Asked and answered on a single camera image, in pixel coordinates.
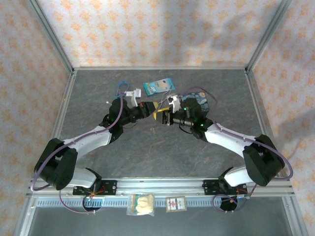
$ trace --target gray work surface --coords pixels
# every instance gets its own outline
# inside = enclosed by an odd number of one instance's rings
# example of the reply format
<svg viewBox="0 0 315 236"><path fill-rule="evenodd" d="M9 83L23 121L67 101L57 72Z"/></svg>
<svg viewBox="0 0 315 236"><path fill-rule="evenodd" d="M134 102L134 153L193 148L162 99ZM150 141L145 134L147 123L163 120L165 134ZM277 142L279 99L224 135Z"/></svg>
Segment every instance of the gray work surface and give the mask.
<svg viewBox="0 0 315 236"><path fill-rule="evenodd" d="M35 211L29 236L290 236L281 198L252 198L241 211L221 213L209 207L154 217L128 216L126 208L108 208L95 215L65 208Z"/></svg>
<svg viewBox="0 0 315 236"><path fill-rule="evenodd" d="M101 123L110 107L106 101L114 99L120 81L129 82L130 90L142 89L138 102L159 102L162 93L148 96L143 83L165 78L172 79L174 93L192 86L201 86L211 92L219 101L215 119L224 127L253 136L261 134L243 70L79 70L61 139L86 133ZM208 103L213 107L209 96ZM132 129L125 129L115 142L83 156L77 167L91 168L103 178L218 177L229 167L243 163L237 154L198 140L182 132L177 125L159 124L151 115L139 120Z"/></svg>

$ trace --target blue cable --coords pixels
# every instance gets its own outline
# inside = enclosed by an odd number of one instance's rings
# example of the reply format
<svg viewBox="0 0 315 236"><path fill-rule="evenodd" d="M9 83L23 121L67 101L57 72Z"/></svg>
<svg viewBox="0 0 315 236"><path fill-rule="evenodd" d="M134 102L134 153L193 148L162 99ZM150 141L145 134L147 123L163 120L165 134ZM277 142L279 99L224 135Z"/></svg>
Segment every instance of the blue cable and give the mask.
<svg viewBox="0 0 315 236"><path fill-rule="evenodd" d="M125 92L122 93L122 95L121 95L122 97L125 97L126 92L127 92L127 91L129 90L129 88L130 88L130 84L129 84L127 81L121 81L121 82L119 82L118 85L117 85L117 87L116 87L117 92L116 92L115 98L120 98L120 95L119 95L119 93L118 93L118 90L119 90L119 88L120 88L121 85L127 85L127 88L126 88Z"/></svg>

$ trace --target orange patterned wall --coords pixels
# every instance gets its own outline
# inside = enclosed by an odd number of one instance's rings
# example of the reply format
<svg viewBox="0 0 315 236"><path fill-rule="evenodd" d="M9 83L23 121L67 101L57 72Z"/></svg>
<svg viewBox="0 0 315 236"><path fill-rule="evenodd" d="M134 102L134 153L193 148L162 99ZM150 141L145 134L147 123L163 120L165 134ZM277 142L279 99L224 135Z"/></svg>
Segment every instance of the orange patterned wall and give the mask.
<svg viewBox="0 0 315 236"><path fill-rule="evenodd" d="M244 67L280 1L39 0L75 67Z"/></svg>
<svg viewBox="0 0 315 236"><path fill-rule="evenodd" d="M25 0L0 4L0 235L11 235L68 72Z"/></svg>
<svg viewBox="0 0 315 236"><path fill-rule="evenodd" d="M315 3L293 0L254 68L263 119L294 168L293 187L315 232Z"/></svg>

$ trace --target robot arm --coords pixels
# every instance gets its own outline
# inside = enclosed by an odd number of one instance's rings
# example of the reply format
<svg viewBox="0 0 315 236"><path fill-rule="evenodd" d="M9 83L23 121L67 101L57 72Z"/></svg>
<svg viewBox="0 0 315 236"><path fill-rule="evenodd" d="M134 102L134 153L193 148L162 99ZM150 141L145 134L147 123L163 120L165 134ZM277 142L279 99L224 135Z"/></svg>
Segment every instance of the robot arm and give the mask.
<svg viewBox="0 0 315 236"><path fill-rule="evenodd" d="M220 145L244 158L243 166L229 168L219 177L223 190L250 182L266 186L284 168L284 162L279 156L253 142L258 141L275 149L269 137L244 135L205 118L195 98L180 101L172 94L168 101L171 105L169 108L154 113L157 121L167 125L188 126L194 137Z"/></svg>
<svg viewBox="0 0 315 236"><path fill-rule="evenodd" d="M90 169L75 167L77 160L90 151L117 140L123 133L124 125L148 117L157 106L156 102L141 102L136 107L129 108L127 102L123 100L122 113L118 122L105 130L113 124L120 112L121 100L115 99L109 108L109 114L92 131L63 141L57 138L51 139L38 160L34 172L39 170L53 152L63 147L47 162L39 176L57 190L66 186L82 186L93 192L97 191L101 187L101 176Z"/></svg>

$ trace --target black mounting plate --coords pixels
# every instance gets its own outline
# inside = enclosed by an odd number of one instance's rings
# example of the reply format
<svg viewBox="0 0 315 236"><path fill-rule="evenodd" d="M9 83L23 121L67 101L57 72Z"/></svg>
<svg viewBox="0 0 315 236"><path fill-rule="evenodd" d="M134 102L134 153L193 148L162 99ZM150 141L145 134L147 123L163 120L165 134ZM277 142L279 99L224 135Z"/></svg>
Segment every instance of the black mounting plate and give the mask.
<svg viewBox="0 0 315 236"><path fill-rule="evenodd" d="M117 190L117 180L106 180L102 179L101 186L105 188L103 192L98 193L98 196L105 196L105 195L116 195L116 190ZM84 187L74 187L73 188L73 195L90 195L87 189Z"/></svg>
<svg viewBox="0 0 315 236"><path fill-rule="evenodd" d="M202 187L205 191L205 195L217 195L217 194L237 195L237 188L240 190L239 194L245 194L244 191L247 191L246 185L240 184L236 187L228 189L227 192L225 193L222 189L220 189L218 179L205 179L203 181Z"/></svg>

